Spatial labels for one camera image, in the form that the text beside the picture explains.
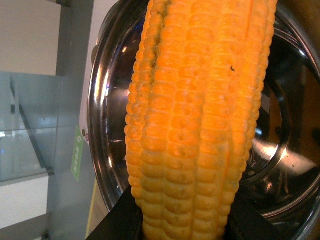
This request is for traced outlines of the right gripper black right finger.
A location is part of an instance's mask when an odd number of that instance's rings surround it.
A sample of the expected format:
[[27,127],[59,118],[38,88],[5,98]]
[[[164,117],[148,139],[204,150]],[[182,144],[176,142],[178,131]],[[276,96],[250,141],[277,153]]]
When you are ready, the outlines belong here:
[[281,240],[280,231],[240,193],[235,195],[228,216],[226,240]]

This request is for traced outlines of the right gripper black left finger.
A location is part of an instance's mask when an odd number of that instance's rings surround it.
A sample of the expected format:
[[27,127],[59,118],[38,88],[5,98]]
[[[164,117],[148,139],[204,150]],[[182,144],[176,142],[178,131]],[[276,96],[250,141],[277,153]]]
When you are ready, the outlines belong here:
[[143,213],[137,206],[129,186],[88,240],[141,240]]

